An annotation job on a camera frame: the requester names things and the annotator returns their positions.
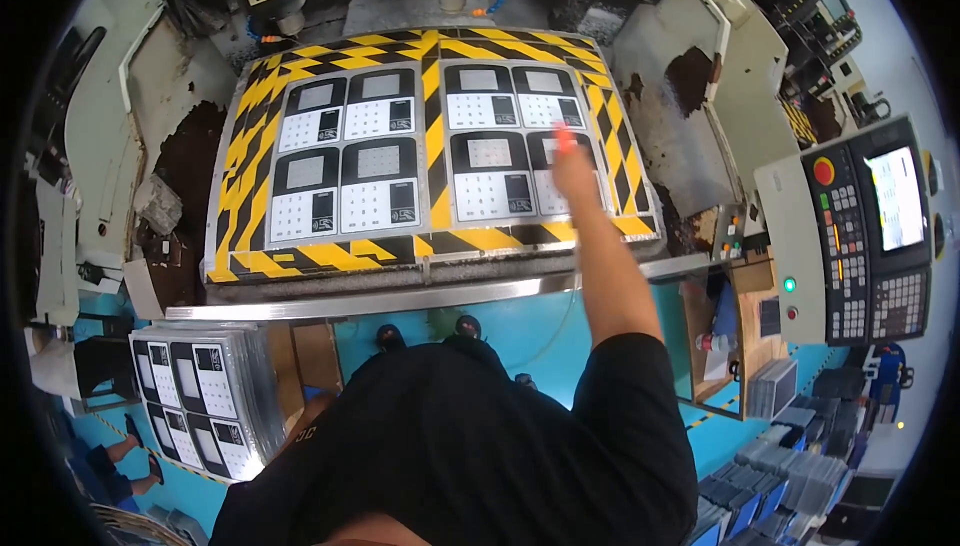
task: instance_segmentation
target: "foot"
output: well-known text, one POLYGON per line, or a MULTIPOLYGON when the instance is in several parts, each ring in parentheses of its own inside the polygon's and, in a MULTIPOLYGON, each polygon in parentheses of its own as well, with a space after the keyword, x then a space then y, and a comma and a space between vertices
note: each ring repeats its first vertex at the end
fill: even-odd
POLYGON ((137 429, 137 424, 134 423, 134 418, 126 412, 124 413, 124 418, 126 418, 126 439, 132 438, 136 445, 143 448, 143 438, 140 437, 140 432, 137 429))
POLYGON ((147 464, 150 465, 150 476, 156 478, 156 482, 163 485, 163 469, 161 462, 154 455, 147 455, 147 464))
POLYGON ((454 326, 453 332, 458 336, 480 339, 480 321, 469 314, 464 314, 457 319, 457 324, 454 326))
POLYGON ((376 330, 376 347, 380 352, 396 352, 407 347, 396 325, 383 325, 376 330))

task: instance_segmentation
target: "hand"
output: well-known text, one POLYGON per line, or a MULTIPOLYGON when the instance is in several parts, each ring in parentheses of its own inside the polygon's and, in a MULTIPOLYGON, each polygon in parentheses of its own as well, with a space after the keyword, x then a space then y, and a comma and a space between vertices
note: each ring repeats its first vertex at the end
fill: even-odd
POLYGON ((570 203, 571 210, 584 203, 599 205, 594 166, 587 152, 565 125, 557 123, 553 135, 559 141, 553 154, 553 183, 560 195, 570 203))

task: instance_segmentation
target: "blue floor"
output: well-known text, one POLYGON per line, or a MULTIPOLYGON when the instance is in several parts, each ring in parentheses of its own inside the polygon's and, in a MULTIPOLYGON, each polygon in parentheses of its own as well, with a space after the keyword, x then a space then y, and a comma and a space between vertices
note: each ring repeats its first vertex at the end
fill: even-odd
MULTIPOLYGON (((670 336, 685 336, 678 327, 678 311, 669 299, 658 298, 658 312, 667 340, 670 336)), ((104 304, 101 297, 96 310, 88 312, 109 313, 116 303, 104 304)), ((497 350, 500 360, 511 376, 529 373, 537 388, 570 408, 573 392, 590 354, 591 336, 581 301, 581 292, 557 293, 533 296, 504 302, 490 302, 458 309, 430 312, 401 312, 372 314, 352 317, 347 322, 334 326, 340 354, 343 378, 348 380, 353 372, 377 350, 373 335, 380 325, 391 323, 402 332, 408 344, 439 340, 450 332, 454 320, 460 314, 472 314, 480 320, 488 343, 497 350)), ((791 346, 791 356, 798 360, 798 384, 803 391, 810 391, 813 379, 820 370, 843 363, 846 349, 827 348, 824 345, 808 345, 803 348, 791 346)), ((687 381, 689 369, 675 369, 678 386, 687 381)), ((739 386, 730 384, 710 399, 709 403, 738 410, 735 401, 739 386)), ((730 460, 744 443, 762 432, 767 423, 759 420, 737 421, 720 415, 708 418, 702 410, 679 405, 680 413, 687 424, 687 436, 693 448, 698 476, 703 477, 724 462, 730 460)), ((129 411, 138 426, 147 427, 146 414, 142 407, 107 410, 101 416, 116 428, 124 427, 123 413, 129 411)), ((93 415, 77 419, 74 427, 88 444, 112 444, 120 436, 93 415)), ((149 435, 144 436, 148 446, 158 446, 149 435)), ((141 509, 150 504, 164 508, 178 508, 196 518, 210 534, 217 512, 226 494, 226 487, 213 480, 204 479, 189 471, 161 462, 166 484, 154 486, 148 494, 136 497, 141 509)), ((147 456, 142 450, 131 452, 117 465, 121 473, 131 478, 142 477, 147 470, 147 456)))

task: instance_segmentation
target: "black t-shirt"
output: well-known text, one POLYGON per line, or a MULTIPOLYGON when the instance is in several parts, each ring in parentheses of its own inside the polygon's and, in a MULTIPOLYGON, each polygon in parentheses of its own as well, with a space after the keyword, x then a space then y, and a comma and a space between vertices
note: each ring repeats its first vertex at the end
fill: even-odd
POLYGON ((432 544, 679 544, 697 478, 664 346, 607 339, 567 410, 454 337, 378 355, 252 481, 211 544, 316 544, 384 513, 432 544))

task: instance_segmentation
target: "red button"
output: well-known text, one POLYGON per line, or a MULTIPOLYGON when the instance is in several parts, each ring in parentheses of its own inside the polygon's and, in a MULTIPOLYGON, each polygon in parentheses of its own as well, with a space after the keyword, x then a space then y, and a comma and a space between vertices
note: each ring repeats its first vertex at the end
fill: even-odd
POLYGON ((813 176, 822 186, 828 186, 834 182, 834 163, 831 159, 821 156, 813 163, 813 176))

